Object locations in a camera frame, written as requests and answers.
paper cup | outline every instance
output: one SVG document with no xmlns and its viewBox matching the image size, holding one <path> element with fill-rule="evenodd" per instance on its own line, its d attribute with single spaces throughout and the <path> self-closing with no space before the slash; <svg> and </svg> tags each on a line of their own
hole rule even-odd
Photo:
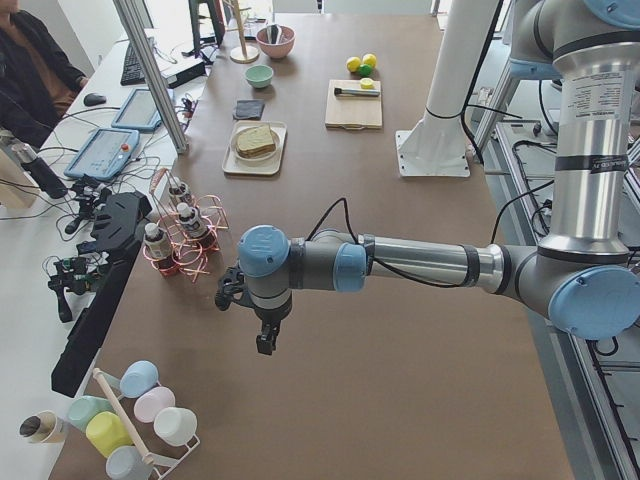
<svg viewBox="0 0 640 480">
<path fill-rule="evenodd" d="M 147 480 L 153 465 L 142 461 L 136 447 L 116 448 L 107 459 L 107 475 L 112 480 Z"/>
<path fill-rule="evenodd" d="M 138 398 L 158 384 L 158 369 L 147 361 L 132 363 L 120 379 L 120 391 L 127 398 Z"/>
<path fill-rule="evenodd" d="M 133 414 L 142 423 L 151 423 L 167 407 L 175 407 L 176 397 L 167 387 L 154 387 L 136 400 Z"/>
<path fill-rule="evenodd" d="M 112 412 L 113 408 L 106 398 L 83 395 L 76 398 L 67 411 L 67 420 L 81 432 L 85 432 L 87 425 L 100 412 Z"/>
<path fill-rule="evenodd" d="M 40 420 L 38 429 L 27 437 L 29 443 L 60 443 L 67 437 L 67 422 L 55 412 L 45 410 L 35 415 Z"/>
<path fill-rule="evenodd" d="M 153 430 L 173 447 L 186 444 L 196 434 L 196 414 L 187 408 L 168 407 L 153 421 Z"/>
<path fill-rule="evenodd" d="M 105 458 L 109 458 L 116 448 L 133 444 L 122 421 L 112 412 L 101 412 L 93 417 L 85 435 Z"/>
</svg>

wooden tabletop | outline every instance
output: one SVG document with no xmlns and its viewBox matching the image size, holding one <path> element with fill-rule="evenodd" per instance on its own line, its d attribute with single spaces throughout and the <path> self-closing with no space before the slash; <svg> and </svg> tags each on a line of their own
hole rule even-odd
<svg viewBox="0 0 640 480">
<path fill-rule="evenodd" d="M 573 478 L 523 307 L 509 299 L 391 278 L 369 278 L 356 294 L 296 291 L 272 357 L 256 352 L 252 311 L 215 308 L 217 278 L 256 224 L 305 236 L 344 196 L 359 233 L 485 246 L 496 215 L 477 165 L 467 179 L 398 173 L 394 135 L 422 117 L 441 40 L 434 18 L 279 21 L 295 29 L 295 46 L 285 59 L 259 58 L 275 71 L 263 91 L 229 60 L 237 42 L 227 33 L 175 169 L 227 211 L 211 274 L 192 285 L 140 259 L 97 361 L 116 376 L 154 362 L 177 405 L 198 416 L 202 444 L 170 478 Z M 326 129 L 329 80 L 352 78 L 346 59 L 367 52 L 378 58 L 383 128 Z M 287 125 L 280 173 L 225 176 L 233 107 L 252 98 L 265 100 L 264 120 Z M 342 212 L 326 225 L 344 230 Z M 166 451 L 148 426 L 141 433 Z M 105 478 L 104 458 L 73 431 L 51 478 Z"/>
</svg>

plate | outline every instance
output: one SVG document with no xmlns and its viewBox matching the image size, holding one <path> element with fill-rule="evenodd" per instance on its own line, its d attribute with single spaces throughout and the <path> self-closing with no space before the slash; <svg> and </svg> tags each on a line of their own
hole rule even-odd
<svg viewBox="0 0 640 480">
<path fill-rule="evenodd" d="M 262 162 L 250 162 L 242 160 L 231 148 L 231 139 L 236 134 L 246 128 L 257 127 L 267 124 L 272 132 L 278 135 L 278 148 L 273 156 Z M 287 142 L 287 125 L 283 122 L 238 120 L 229 135 L 229 145 L 222 160 L 222 170 L 227 175 L 248 175 L 248 176 L 272 176 L 280 171 L 285 143 Z"/>
<path fill-rule="evenodd" d="M 263 162 L 273 157 L 275 153 L 278 151 L 278 148 L 280 147 L 280 137 L 276 132 L 273 131 L 273 129 L 271 129 L 271 127 L 269 127 L 269 131 L 271 132 L 271 138 L 273 138 L 273 142 L 276 144 L 276 148 L 273 152 L 267 152 L 265 154 L 258 155 L 257 157 L 245 157 L 241 155 L 240 152 L 238 152 L 238 145 L 237 145 L 238 135 L 240 135 L 243 131 L 247 130 L 248 128 L 255 128 L 255 127 L 247 127 L 247 128 L 243 128 L 242 130 L 238 130 L 238 132 L 231 139 L 231 150 L 233 150 L 236 157 L 238 157 L 239 160 L 242 160 L 243 162 L 248 162 L 248 163 Z"/>
</svg>

blue joint cap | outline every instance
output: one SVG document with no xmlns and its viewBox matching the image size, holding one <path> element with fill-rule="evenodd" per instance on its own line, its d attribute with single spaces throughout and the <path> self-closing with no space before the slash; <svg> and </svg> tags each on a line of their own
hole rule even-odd
<svg viewBox="0 0 640 480">
<path fill-rule="evenodd" d="M 592 267 L 567 280 L 549 302 L 549 320 L 587 340 L 618 335 L 640 317 L 640 279 L 623 267 Z"/>
<path fill-rule="evenodd" d="M 521 80 L 556 80 L 562 78 L 560 72 L 550 63 L 510 58 L 509 70 L 513 78 Z"/>
<path fill-rule="evenodd" d="M 638 0 L 583 0 L 596 17 L 614 27 L 640 30 Z"/>
<path fill-rule="evenodd" d="M 333 264 L 333 288 L 336 292 L 358 292 L 367 274 L 367 254 L 362 245 L 343 243 Z"/>
<path fill-rule="evenodd" d="M 266 277 L 278 270 L 289 256 L 289 239 L 271 225 L 247 230 L 238 243 L 238 259 L 245 275 Z"/>
</svg>

tablet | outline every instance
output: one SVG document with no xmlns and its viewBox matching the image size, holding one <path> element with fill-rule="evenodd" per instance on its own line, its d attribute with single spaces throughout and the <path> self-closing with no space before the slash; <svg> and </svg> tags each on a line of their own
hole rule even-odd
<svg viewBox="0 0 640 480">
<path fill-rule="evenodd" d="M 91 134 L 64 174 L 70 178 L 89 175 L 99 181 L 111 180 L 122 171 L 139 140 L 137 130 L 100 128 Z"/>
<path fill-rule="evenodd" d="M 160 125 L 160 113 L 148 88 L 132 90 L 111 123 L 113 128 L 151 133 Z"/>
</svg>

